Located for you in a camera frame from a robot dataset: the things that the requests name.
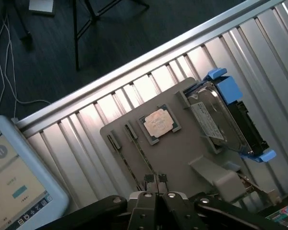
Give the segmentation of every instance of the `screw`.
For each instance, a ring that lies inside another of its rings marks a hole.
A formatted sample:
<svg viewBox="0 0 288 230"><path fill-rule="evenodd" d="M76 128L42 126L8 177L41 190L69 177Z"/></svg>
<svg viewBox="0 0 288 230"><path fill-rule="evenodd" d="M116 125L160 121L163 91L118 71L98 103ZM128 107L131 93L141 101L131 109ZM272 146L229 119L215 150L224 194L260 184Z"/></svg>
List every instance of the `screw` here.
<svg viewBox="0 0 288 230"><path fill-rule="evenodd" d="M121 199L119 197L116 197L114 200L113 200L114 203L119 203L121 202Z"/></svg>
<svg viewBox="0 0 288 230"><path fill-rule="evenodd" d="M207 203L209 203L209 200L207 198L202 198L201 202L203 202L204 204L207 204Z"/></svg>
<svg viewBox="0 0 288 230"><path fill-rule="evenodd" d="M144 196L145 197L152 197L153 195L151 193L145 193Z"/></svg>
<svg viewBox="0 0 288 230"><path fill-rule="evenodd" d="M174 198L174 197L176 196L176 194L175 194L175 193L169 193L168 196L169 196L170 198Z"/></svg>

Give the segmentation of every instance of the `aluminum profile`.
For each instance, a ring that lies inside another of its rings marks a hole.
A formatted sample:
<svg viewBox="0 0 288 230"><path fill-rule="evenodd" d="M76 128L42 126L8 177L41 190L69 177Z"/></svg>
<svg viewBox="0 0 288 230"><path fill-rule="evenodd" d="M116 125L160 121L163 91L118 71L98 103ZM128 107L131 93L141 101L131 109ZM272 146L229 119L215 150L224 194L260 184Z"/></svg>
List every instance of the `aluminum profile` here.
<svg viewBox="0 0 288 230"><path fill-rule="evenodd" d="M288 0L246 1L17 126L70 193L70 211L112 194L129 197L132 188L101 127L187 77L203 79L215 67L234 77L251 119L277 152L269 163L245 161L253 179L265 190L287 194ZM256 201L248 208L256 210Z"/></svg>

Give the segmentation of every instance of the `tablet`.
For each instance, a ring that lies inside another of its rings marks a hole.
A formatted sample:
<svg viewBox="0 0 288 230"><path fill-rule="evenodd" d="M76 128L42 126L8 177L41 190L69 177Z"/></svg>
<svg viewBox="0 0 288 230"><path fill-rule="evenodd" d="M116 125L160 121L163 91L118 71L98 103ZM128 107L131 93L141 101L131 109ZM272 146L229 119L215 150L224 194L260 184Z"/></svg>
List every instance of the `tablet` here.
<svg viewBox="0 0 288 230"><path fill-rule="evenodd" d="M20 131L0 116L0 230L34 230L61 217L68 203Z"/></svg>

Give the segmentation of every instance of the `white cable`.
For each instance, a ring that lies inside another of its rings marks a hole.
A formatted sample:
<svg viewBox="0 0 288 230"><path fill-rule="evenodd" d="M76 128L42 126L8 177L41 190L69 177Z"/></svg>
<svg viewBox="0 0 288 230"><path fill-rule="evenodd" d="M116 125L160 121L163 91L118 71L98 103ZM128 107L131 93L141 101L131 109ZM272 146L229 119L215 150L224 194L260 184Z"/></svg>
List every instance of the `white cable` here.
<svg viewBox="0 0 288 230"><path fill-rule="evenodd" d="M2 25L2 28L1 28L1 30L0 30L0 36L1 36L2 30L3 30L4 27L6 28L6 30L7 30L7 32L8 32L8 36L9 36L9 43L8 43L8 46L7 46L6 58L5 58L5 71L4 71L4 76L5 76L5 79L6 79L6 81L8 82L8 84L9 84L9 86L10 86L10 89L11 89L12 94L13 94L14 99L15 99L15 106L14 106L14 117L15 117L15 115L16 115L16 106L17 106L17 103L20 103L20 104L32 104L32 103L36 103L36 102L44 102L44 103L48 103L48 104L51 104L51 103L48 102L48 101L46 101L46 100L34 100L34 101L29 101L29 102L22 102L22 101L18 100L18 98L17 98L17 90L16 90L14 55L13 55L13 49L12 49L12 40L11 40L11 34L10 34L9 18L8 18L8 15L7 15L7 14L6 14L5 19L3 19L3 16L2 16L1 13L0 13L0 15L1 15L2 21L3 21L3 25ZM8 53L8 52L9 52L9 47L11 47L11 55L12 55L12 68L13 68L14 89L13 89L12 84L11 84L9 78L7 77L7 74L6 74L6 71L7 71L7 62L8 62L8 54L9 54L9 53ZM2 83L3 83L3 90L2 90L1 96L0 96L0 104L1 104L2 97L3 97L3 93L4 93L4 90L5 90L5 81L4 81L4 76L3 76L1 64L0 64L0 72L1 72Z"/></svg>

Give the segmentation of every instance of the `power cord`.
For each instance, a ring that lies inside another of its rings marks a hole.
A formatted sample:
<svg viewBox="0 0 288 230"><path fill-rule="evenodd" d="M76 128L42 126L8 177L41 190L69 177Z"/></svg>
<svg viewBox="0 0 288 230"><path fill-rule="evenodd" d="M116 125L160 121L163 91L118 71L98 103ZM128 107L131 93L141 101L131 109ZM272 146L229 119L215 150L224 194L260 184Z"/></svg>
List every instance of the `power cord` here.
<svg viewBox="0 0 288 230"><path fill-rule="evenodd" d="M19 104L32 104L32 103L37 103L37 102L43 102L43 103L47 103L47 104L51 104L49 101L46 101L46 100L34 100L34 101L29 101L29 102L22 102L20 101L18 98L17 98L17 90L16 90L16 78L15 78L15 66L14 66L14 55L13 55L13 47L12 47L12 40L11 40L11 34L10 34L10 23L9 23L9 17L8 17L8 14L6 14L5 18L3 17L3 15L1 14L0 12L0 15L1 15L1 18L2 18L2 21L3 21L3 25L0 29L0 36L2 34L2 31L3 29L5 28L8 32L8 38L9 38L9 42L8 42L8 45L7 45L7 49L6 49L6 57L5 57L5 69L4 69L4 75L3 75L3 71L2 71L2 67L1 67L1 64L0 64L0 72L1 72L1 77L2 77L2 84L3 84L3 89L1 91L1 95L0 95L0 104L1 104L1 101L2 101L2 98L3 98L3 94L4 94L4 91L5 91L5 80L4 78L6 79L6 81L8 82L9 86L10 86L10 89L12 91L12 94L13 94L13 97L15 99L15 106L14 106L14 118L16 117L16 107L17 107L17 103ZM13 80L14 80L14 89L13 89L13 86L9 80L9 78L7 77L7 66L8 66L8 56L9 56L9 50L11 48L11 55L12 55L12 69L13 69Z"/></svg>

